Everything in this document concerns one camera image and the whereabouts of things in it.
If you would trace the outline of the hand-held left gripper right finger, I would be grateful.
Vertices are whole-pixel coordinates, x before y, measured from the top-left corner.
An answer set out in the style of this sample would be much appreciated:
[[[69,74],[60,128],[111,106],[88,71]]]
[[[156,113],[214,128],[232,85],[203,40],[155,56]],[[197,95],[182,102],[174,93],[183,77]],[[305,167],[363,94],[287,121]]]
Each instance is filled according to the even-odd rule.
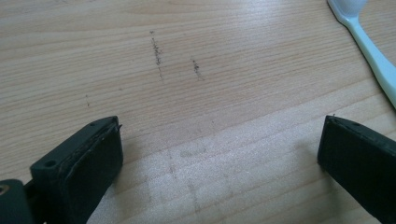
[[[318,164],[373,217],[396,224],[396,141],[355,121],[328,116]]]

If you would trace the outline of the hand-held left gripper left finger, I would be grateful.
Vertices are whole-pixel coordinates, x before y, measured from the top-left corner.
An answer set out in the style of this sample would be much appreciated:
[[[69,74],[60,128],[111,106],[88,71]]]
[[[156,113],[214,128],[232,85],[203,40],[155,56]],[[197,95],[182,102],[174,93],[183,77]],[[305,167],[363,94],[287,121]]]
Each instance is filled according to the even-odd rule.
[[[93,121],[31,167],[29,202],[46,224],[86,224],[123,163],[116,116]]]

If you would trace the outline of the white plastic spoon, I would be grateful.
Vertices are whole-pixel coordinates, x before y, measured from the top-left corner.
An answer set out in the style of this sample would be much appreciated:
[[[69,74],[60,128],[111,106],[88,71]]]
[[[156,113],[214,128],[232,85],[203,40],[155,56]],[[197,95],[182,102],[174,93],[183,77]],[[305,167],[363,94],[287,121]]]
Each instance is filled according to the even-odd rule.
[[[396,108],[396,66],[378,49],[360,24],[360,13],[368,0],[327,0],[335,18],[351,33],[377,82]]]

